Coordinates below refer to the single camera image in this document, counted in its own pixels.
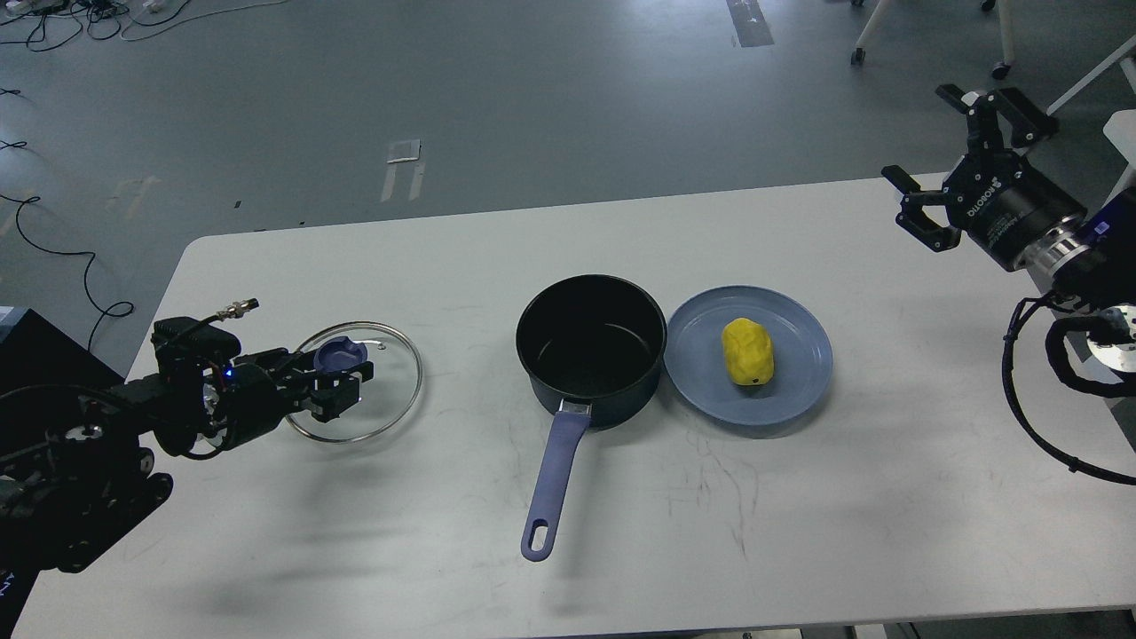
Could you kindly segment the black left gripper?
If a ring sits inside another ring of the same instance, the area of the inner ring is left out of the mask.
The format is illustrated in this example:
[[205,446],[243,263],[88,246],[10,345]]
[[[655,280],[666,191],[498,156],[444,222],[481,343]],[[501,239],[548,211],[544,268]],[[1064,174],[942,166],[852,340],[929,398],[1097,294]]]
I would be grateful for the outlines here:
[[212,445],[228,453],[272,432],[301,409],[328,423],[359,403],[362,382],[373,377],[374,364],[365,348],[320,348],[296,352],[292,359],[233,360],[214,383]]

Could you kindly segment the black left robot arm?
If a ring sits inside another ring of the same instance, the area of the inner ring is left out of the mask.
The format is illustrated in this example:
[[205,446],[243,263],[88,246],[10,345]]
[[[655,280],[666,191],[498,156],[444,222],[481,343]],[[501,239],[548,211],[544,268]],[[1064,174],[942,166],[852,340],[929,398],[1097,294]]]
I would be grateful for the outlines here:
[[365,345],[242,352],[222,330],[256,308],[154,322],[158,368],[126,381],[30,308],[3,312],[3,569],[80,572],[173,493],[172,457],[211,460],[306,412],[352,408],[374,367]]

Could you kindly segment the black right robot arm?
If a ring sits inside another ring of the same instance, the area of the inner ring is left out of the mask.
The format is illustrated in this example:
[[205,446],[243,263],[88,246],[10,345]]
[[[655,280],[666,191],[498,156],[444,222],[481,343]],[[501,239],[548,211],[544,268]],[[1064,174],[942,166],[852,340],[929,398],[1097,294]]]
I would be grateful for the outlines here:
[[897,226],[934,252],[974,240],[1003,271],[1039,271],[1044,294],[1014,305],[1001,355],[1001,382],[1014,420],[1043,453],[1072,473],[1133,486],[1133,476],[1063,453],[1034,429],[1014,388],[1014,345],[1028,320],[1056,312],[1044,345],[1056,379],[1084,395],[1133,397],[1133,189],[1097,213],[1028,161],[1031,146],[1060,124],[1014,88],[936,94],[966,121],[966,150],[937,189],[897,165],[882,171],[900,194]]

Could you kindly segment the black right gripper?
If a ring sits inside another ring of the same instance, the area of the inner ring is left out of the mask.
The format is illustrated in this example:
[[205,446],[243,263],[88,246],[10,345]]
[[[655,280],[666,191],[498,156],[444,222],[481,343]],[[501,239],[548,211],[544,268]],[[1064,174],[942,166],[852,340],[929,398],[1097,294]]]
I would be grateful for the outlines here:
[[[943,189],[925,190],[900,166],[883,167],[882,177],[900,194],[897,226],[933,252],[954,249],[964,232],[999,267],[1022,269],[1029,246],[1086,215],[1025,158],[1060,132],[1060,121],[1014,88],[978,92],[939,84],[935,94],[966,118],[966,148]],[[934,222],[928,207],[945,208],[950,223]]]

